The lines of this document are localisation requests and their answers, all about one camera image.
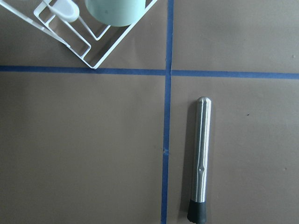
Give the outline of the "metal muddler stick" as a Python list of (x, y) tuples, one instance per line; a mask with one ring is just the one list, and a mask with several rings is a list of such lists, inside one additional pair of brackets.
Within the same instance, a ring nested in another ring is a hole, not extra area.
[(211, 99), (208, 97), (200, 97), (196, 104), (192, 183), (187, 213), (187, 219), (195, 224), (206, 223), (207, 168), (211, 111)]

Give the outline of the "green cup on rack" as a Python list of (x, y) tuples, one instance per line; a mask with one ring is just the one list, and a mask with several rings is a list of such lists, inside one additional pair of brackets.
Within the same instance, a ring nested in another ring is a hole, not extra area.
[(99, 22), (124, 27), (137, 22), (145, 11), (144, 0), (86, 0), (88, 12)]

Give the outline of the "grey cup on rack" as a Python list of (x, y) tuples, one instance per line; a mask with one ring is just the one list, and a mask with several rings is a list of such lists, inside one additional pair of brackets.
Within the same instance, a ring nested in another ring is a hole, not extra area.
[(53, 14), (66, 22), (74, 22), (79, 18), (79, 7), (72, 0), (56, 0), (46, 5)]

